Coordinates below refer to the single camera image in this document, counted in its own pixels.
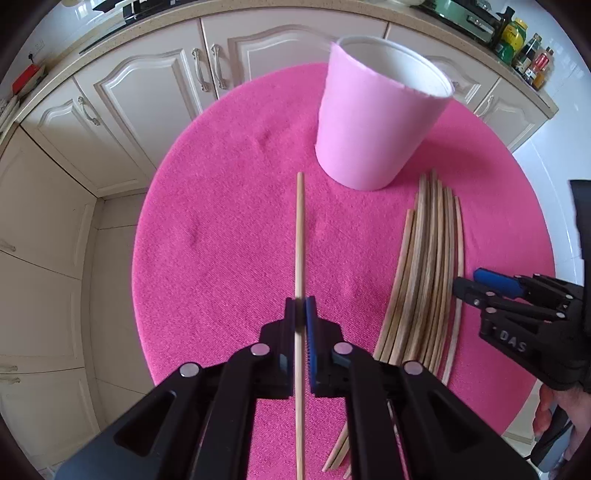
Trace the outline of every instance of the white pot rim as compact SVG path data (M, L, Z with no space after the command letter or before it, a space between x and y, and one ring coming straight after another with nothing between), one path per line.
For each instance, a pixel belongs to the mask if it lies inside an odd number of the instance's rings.
M413 59L419 61L420 63L422 63L423 65L425 65L427 68L429 68L440 80L441 83L443 84L443 87L446 90L446 94L445 95L437 95L437 94L433 94L433 93L429 93L428 95L430 96L434 96L434 97L439 97L439 98L449 98L453 95L454 92L454 88L453 85L451 83L451 81L449 80L449 78L447 78L447 76L431 61L427 60L425 57L423 57L422 55L418 54L417 52L415 52L414 50L411 50L408 47L405 47L404 45L401 45L399 43L395 43L393 41L390 40L386 40L385 38L378 38L378 37L371 37L369 35L347 35L345 37L340 37L337 41L336 44L341 47L343 49L343 51L345 51L345 53L349 56L351 56L349 54L349 52L346 51L346 47L348 45L352 45L352 44L379 44L385 47L389 47L392 48L394 50L398 50L410 57L412 57ZM351 56L355 61L358 61L359 63L363 64L361 61L359 61L358 59L354 58L353 56Z

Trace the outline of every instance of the pink flower pot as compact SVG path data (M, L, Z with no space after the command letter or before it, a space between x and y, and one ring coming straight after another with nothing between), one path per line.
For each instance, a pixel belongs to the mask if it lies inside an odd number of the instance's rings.
M320 104L320 166L352 189L385 187L452 94L445 74L409 48L381 38L341 38L330 51Z

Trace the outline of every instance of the curved wooden stick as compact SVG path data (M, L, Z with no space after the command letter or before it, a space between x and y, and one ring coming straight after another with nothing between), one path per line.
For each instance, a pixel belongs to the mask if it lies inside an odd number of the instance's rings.
M456 253L456 222L455 222L455 212L453 207L453 195L452 191L449 188L446 188L446 200L447 200L447 214L449 215L449 222L447 223L447 234L449 236L449 243L448 243L448 255L449 255L449 271L447 273L446 278L446 285L444 296L442 299L442 303L444 303L443 309L443 330L440 332L440 336L437 337L437 355L435 357L435 363L433 365L433 372L434 375L439 373L439 366L441 364L441 357L443 356L443 347L445 345L445 340L447 338L447 327L449 324L449 317L450 317L450 305L452 303L452 283L453 283L453 274L455 270L455 253Z
M404 356L404 349L410 332L411 319L414 316L414 308L417 303L419 283L421 277L421 267L423 265L423 256L425 253L425 230L427 223L427 177L421 175L418 188L418 206L417 206L417 232L413 248L413 258L411 261L410 278L408 280L408 289L404 298L404 307L402 308L402 317L398 325L396 340L392 347L389 363L398 365Z
M379 360L382 352L384 351L384 345L386 344L386 340L388 338L388 332L390 331L390 328L392 328L392 317L394 316L396 305L402 300L402 298L400 298L400 287L408 258L408 247L410 245L410 238L413 231L413 220L414 210L409 210L406 215L406 220L404 221L402 244L400 246L400 254L398 255L398 264L396 266L396 275L394 275L394 283L392 284L390 300L388 301L388 307L386 308L386 314L384 315L382 328L379 331L378 341L375 344L374 358L376 360Z
M437 177L435 171L431 172L428 198L428 226L427 231L427 255L421 272L421 281L418 291L417 307L415 308L411 333L408 345L402 361L420 359L421 346L425 340L425 330L428 325L427 314L431 298L433 296L433 277L437 252Z
M443 287L443 259L444 259L444 232L445 232L445 210L443 208L443 185L437 181L437 255L435 262L435 282L433 286L433 298L429 307L428 320L429 332L427 341L421 349L421 361L428 368L433 356L435 337L437 333L437 321L439 319L439 308Z
M304 242L305 204L304 174L297 175L297 195L295 208L295 302L296 321L294 339L294 385L295 385L295 466L297 480L304 480L306 473L304 440L304 358L306 358L306 321L304 317L304 299L306 297L306 249Z
M443 212L444 212L444 226L443 226L443 274L441 276L441 297L439 299L439 309L437 313L437 328L434 331L433 336L433 350L431 352L431 357L429 359L429 364L427 365L428 370L433 374L437 375L437 371L435 370L435 365L437 363L437 351L439 349L439 343L441 337L445 337L443 333L444 327L444 317L445 317L445 304L446 304L446 294L447 294L447 279L450 277L450 270L453 269L453 265L450 259L450 235L449 235L449 208L448 208L448 201L447 201L447 188L443 191Z
M406 293L408 290L408 280L410 278L410 269L412 266L412 254L414 251L414 244L417 236L417 215L415 212L413 218L413 224L411 227L411 235L410 235L410 243L408 244L408 255L407 261L404 264L404 272L402 273L402 283L400 285L400 294L398 296L398 302L396 303L396 309L394 310L394 315L392 316L392 323L390 325L390 330L388 332L388 337L386 338L386 343L384 345L384 350L382 351L382 355L379 357L379 361L388 363L390 360L390 355L392 354L392 347L396 340L396 334L398 333L398 325L400 324L400 317L402 316L402 309L404 308L404 299L406 297Z
M374 349L374 358L379 360L382 352L384 351L384 346L386 344L386 340L388 338L388 334L391 330L394 331L398 329L398 322L394 320L395 314L394 312L398 310L398 305L402 302L404 298L404 294L406 292L406 285L408 284L408 280L404 281L405 277L408 277L408 254L409 251L412 250L413 245L413 225L414 225L414 210L409 210L407 212L406 220L404 222L404 233L402 234L402 244L400 246L400 254L398 256L398 264L396 266L396 274L394 275L394 283L392 285L392 291L390 294L390 300L388 302L388 307L386 308L386 314L384 315L384 321L382 322L382 328L380 330L378 341L376 343ZM392 343L394 343L394 339L390 343L390 350L388 352L388 357L390 356L390 352L392 351ZM348 430L347 424L343 426L343 429L340 432L339 438L337 439L335 446L330 451L329 457L326 459L324 463L324 467L322 467L322 471L326 472L329 469L335 469L340 466L343 461L343 458L347 454L349 450L349 441L348 441Z
M460 210L460 199L454 198L456 206L456 229L457 229L457 276L464 276L464 228L462 225L462 211ZM441 381L447 386L449 377L452 374L453 360L456 356L457 339L460 333L460 320L462 318L462 301L456 299L456 313L453 319L452 337L447 350L447 359Z

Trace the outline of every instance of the cream cabinet door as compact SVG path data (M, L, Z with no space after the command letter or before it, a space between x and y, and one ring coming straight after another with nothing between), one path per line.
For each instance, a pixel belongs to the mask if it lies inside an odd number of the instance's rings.
M512 152L548 120L542 110L504 79L497 81L474 113Z
M472 57L439 40L390 24L386 38L432 61L452 81L454 98L474 111L499 76Z
M84 368L0 375L0 413L37 469L68 459L99 433Z
M132 40L75 74L106 126L138 165L157 167L215 99L199 19Z
M82 278L95 203L17 128L0 157L0 251Z
M74 79L51 92L21 125L97 197L147 187L155 172L147 160L135 164Z
M218 97L269 72L328 61L344 35L382 38L386 22L312 8L252 8L202 18Z
M0 374L84 366L80 284L0 252Z

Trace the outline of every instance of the pink carpet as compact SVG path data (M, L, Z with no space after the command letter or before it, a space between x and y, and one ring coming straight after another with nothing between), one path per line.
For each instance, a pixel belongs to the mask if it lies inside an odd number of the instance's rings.
M357 192L314 156L326 65L276 72L213 104L180 136L146 197L135 240L133 294L155 382L187 361L213 365L257 340L294 290L296 172L306 173L307 293L345 339L373 350L388 302L404 217L418 178L436 168L460 197L466 271L554 274L535 194L495 134L453 101L387 188ZM534 379L478 338L465 307L450 388L497 432ZM306 470L320 470L345 413L306 399ZM251 479L295 478L294 401L259 402Z

